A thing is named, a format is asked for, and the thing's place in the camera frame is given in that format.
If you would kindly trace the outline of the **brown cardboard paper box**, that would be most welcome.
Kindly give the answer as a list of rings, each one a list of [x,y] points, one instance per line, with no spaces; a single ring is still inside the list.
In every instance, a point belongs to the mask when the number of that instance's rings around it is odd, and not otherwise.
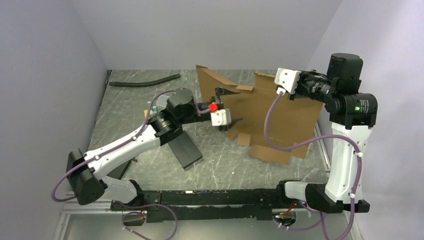
[[[287,165],[290,156],[306,157],[307,145],[281,151],[272,148],[264,137],[266,115],[278,96],[273,75],[255,72],[254,85],[251,86],[237,84],[205,66],[196,66],[196,72],[203,102],[208,102],[215,95],[217,87],[234,92],[220,98],[224,107],[230,110],[232,119],[240,119],[226,132],[230,140],[237,138],[238,145],[250,147],[252,157],[267,162]],[[278,147],[290,147],[313,138],[322,106],[316,100],[289,100],[287,95],[282,96],[269,117],[269,139]]]

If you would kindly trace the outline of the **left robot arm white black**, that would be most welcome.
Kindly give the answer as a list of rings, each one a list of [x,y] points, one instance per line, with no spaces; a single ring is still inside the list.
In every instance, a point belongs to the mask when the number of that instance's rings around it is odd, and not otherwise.
[[[213,127],[227,132],[237,123],[224,107],[220,97],[234,92],[215,88],[207,102],[196,102],[188,88],[170,90],[165,109],[146,119],[143,124],[118,140],[83,153],[74,150],[68,155],[66,178],[80,205],[91,204],[101,197],[124,203],[137,210],[144,203],[144,194],[135,180],[111,178],[108,174],[140,154],[163,146],[184,133],[182,126],[210,121]]]

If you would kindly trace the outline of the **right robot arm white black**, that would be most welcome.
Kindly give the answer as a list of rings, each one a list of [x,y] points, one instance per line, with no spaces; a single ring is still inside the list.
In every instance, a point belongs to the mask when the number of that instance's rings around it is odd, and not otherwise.
[[[287,208],[299,200],[326,214],[370,210],[362,194],[362,159],[376,124],[378,102],[373,94],[359,91],[362,68],[363,60],[358,55],[334,53],[324,74],[314,70],[277,70],[274,82],[279,96],[324,104],[332,128],[329,138],[333,140],[327,182],[281,181],[275,194],[280,207]]]

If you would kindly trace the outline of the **black rectangular box centre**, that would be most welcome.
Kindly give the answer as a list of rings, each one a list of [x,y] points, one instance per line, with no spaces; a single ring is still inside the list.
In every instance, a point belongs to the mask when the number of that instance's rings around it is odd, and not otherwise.
[[[186,131],[170,141],[168,145],[184,170],[203,158],[202,153]]]

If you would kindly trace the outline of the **black flat box left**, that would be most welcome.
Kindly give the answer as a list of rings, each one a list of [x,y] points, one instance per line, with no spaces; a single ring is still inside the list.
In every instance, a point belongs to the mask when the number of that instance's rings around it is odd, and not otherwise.
[[[113,179],[121,180],[124,177],[128,168],[130,167],[131,163],[132,163],[132,160],[130,159],[120,164],[119,166],[114,168],[111,172],[109,172],[107,176]]]

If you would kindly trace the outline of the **black foam tube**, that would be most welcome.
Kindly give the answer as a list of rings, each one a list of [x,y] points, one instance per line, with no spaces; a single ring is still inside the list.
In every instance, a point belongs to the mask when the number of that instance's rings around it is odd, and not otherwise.
[[[181,75],[179,73],[173,74],[164,78],[160,78],[153,81],[147,81],[147,82],[117,82],[117,81],[110,81],[108,83],[109,86],[112,87],[123,87],[123,88],[145,88],[145,87],[151,87],[151,86],[157,86],[160,84],[164,84],[176,79],[179,79]]]

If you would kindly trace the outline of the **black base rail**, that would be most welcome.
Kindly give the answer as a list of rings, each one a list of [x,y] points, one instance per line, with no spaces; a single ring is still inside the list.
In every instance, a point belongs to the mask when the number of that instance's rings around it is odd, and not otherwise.
[[[148,223],[174,220],[254,219],[270,221],[273,216],[294,205],[274,188],[232,190],[149,190],[143,200],[125,205],[113,201],[114,212],[146,211]]]

